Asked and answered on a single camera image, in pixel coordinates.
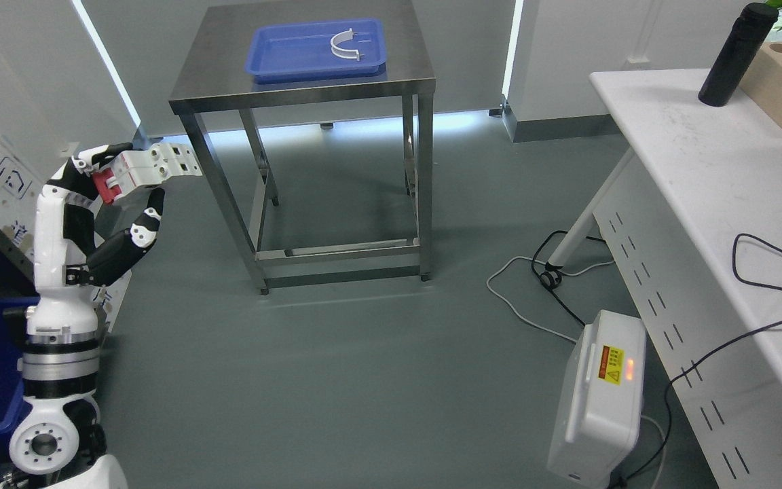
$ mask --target red light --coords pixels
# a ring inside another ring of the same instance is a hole
[[[633,361],[633,359],[627,359],[627,380],[633,379],[634,369],[635,369],[635,361]]]

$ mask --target warning label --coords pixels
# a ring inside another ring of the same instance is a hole
[[[623,369],[623,350],[603,344],[602,359],[599,360],[599,378],[620,386]]]

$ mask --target table leg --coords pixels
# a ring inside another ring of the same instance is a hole
[[[258,134],[258,125],[255,123],[252,109],[240,109],[240,120],[243,121],[243,129],[246,130],[246,137],[249,140],[252,155],[255,157],[255,164],[258,166],[259,173],[261,173],[261,180],[264,180],[264,185],[266,185],[265,196],[270,199],[274,206],[279,205],[280,199],[276,189],[276,180],[274,180],[273,171],[270,170],[267,152],[264,151],[264,143],[261,142],[261,136]]]
[[[415,168],[415,214],[422,280],[430,279],[432,248],[432,187],[434,187],[434,95],[418,95],[418,159]]]
[[[627,166],[627,163],[633,159],[633,156],[635,156],[635,152],[630,148],[627,149],[627,152],[620,158],[620,161],[618,161],[614,170],[606,177],[602,186],[599,187],[599,191],[596,191],[596,194],[590,199],[590,204],[587,204],[583,213],[578,216],[578,219],[571,228],[569,228],[567,235],[564,236],[563,240],[557,245],[557,248],[551,253],[551,257],[548,258],[545,265],[546,273],[557,274],[557,270],[563,268],[569,257],[572,256],[572,253],[578,248],[578,245],[587,238],[587,233],[589,233],[590,229],[593,229],[593,225],[596,224],[596,218],[593,216],[596,205],[599,204],[599,201],[602,200],[602,197],[608,192],[608,189],[612,186],[614,181],[617,180],[618,175],[620,175],[624,167]],[[555,279],[555,282],[553,282],[555,285],[553,286],[559,285],[559,275],[555,275],[553,278]],[[546,276],[543,280],[551,282],[549,276]]]
[[[413,131],[412,95],[403,99],[403,177],[406,181],[406,195],[412,195],[415,185],[415,133]]]
[[[219,163],[213,143],[210,142],[204,120],[200,114],[183,114],[180,115],[180,121],[183,122],[183,127],[189,136],[189,142],[192,143],[195,156],[198,158],[198,164],[201,164],[201,170],[207,177],[207,182],[213,191],[213,196],[217,199],[219,210],[223,214],[232,238],[234,238],[237,251],[249,272],[253,285],[258,288],[261,294],[267,294],[269,289],[264,279],[264,272],[255,261],[255,245],[249,238],[248,228],[243,222],[240,208],[237,206],[234,193],[231,192],[231,187],[227,182],[225,171]]]

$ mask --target black bottle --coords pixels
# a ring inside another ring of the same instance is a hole
[[[705,78],[699,100],[714,107],[726,105],[777,18],[778,10],[774,7],[764,3],[747,4]]]

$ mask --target green leaf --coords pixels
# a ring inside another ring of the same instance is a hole
[[[782,9],[782,0],[768,0],[766,5],[774,7],[775,9]]]

